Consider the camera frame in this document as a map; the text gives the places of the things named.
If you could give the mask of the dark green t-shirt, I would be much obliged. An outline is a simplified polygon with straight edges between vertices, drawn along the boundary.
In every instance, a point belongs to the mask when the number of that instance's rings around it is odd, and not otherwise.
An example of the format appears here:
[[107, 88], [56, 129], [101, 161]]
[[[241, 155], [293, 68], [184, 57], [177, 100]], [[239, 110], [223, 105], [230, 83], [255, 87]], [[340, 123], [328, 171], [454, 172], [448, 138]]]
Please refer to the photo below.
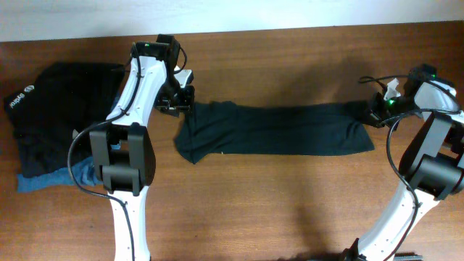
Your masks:
[[344, 156], [374, 144], [363, 125], [364, 101], [297, 107], [197, 103], [174, 140], [192, 164], [208, 154]]

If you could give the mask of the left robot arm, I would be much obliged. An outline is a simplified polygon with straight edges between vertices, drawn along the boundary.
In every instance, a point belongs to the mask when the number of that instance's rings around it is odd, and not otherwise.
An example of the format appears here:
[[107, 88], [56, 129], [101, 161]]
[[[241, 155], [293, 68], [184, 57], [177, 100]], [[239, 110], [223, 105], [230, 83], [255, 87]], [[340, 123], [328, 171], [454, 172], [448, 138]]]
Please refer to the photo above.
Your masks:
[[177, 117], [194, 108], [193, 73], [178, 66], [184, 52], [171, 35], [134, 43], [121, 97], [106, 120], [89, 133], [95, 173], [112, 208], [116, 260], [151, 258], [146, 198], [156, 156], [147, 127], [153, 109]]

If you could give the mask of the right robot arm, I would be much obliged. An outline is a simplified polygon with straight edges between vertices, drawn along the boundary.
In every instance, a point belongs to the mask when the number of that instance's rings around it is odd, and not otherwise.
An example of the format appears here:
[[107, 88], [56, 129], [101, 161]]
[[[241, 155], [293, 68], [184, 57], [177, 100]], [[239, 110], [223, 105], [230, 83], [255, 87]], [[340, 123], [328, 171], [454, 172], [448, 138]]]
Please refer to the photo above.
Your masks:
[[[421, 218], [448, 196], [463, 190], [463, 107], [452, 82], [438, 77], [432, 65], [421, 64], [404, 76], [362, 76], [360, 83], [382, 87], [363, 114], [365, 124], [387, 127], [386, 156], [399, 178], [398, 187], [374, 226], [340, 254], [340, 260], [421, 260], [398, 254]], [[392, 134], [410, 116], [424, 124], [406, 148], [400, 163], [392, 159]]]

